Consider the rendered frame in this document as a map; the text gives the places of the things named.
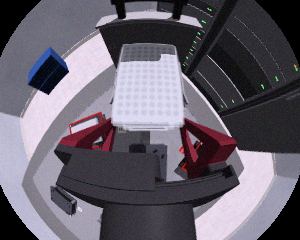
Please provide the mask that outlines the grey plate rack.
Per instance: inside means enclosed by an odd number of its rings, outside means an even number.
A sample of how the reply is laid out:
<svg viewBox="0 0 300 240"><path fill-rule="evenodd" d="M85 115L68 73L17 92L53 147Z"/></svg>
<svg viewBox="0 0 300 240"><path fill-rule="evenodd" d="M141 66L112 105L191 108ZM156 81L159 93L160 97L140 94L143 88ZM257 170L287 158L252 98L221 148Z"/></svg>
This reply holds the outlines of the grey plate rack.
<svg viewBox="0 0 300 240"><path fill-rule="evenodd" d="M199 29L171 23L134 22L102 27L99 28L99 31L115 65L116 74L123 44L155 43L174 45L179 61L185 111L185 104L187 105L189 102L184 91L181 68Z"/></svg>

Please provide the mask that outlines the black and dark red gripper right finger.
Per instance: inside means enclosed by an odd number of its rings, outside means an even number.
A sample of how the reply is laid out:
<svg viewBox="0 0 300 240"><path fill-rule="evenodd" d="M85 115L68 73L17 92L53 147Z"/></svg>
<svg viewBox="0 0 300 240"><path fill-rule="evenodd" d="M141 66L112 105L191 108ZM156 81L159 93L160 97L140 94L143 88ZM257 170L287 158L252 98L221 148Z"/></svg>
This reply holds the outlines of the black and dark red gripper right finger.
<svg viewBox="0 0 300 240"><path fill-rule="evenodd" d="M233 137L197 124L187 118L184 118L184 123L185 125L179 128L188 179L197 178L208 165L226 162L237 147ZM199 156L186 129L203 143L203 150Z"/></svg>

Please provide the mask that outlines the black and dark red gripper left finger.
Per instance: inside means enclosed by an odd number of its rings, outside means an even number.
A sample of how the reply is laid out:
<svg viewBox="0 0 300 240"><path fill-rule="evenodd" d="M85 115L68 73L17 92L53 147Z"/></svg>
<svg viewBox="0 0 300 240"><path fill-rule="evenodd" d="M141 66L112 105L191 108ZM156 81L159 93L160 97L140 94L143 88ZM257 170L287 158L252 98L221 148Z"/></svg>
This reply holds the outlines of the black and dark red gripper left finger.
<svg viewBox="0 0 300 240"><path fill-rule="evenodd" d="M113 124L111 124L111 118L91 127L65 136L61 139L59 144L74 146L75 148L93 150L93 143L107 131L107 136L100 151L112 152L116 126L113 126Z"/></svg>

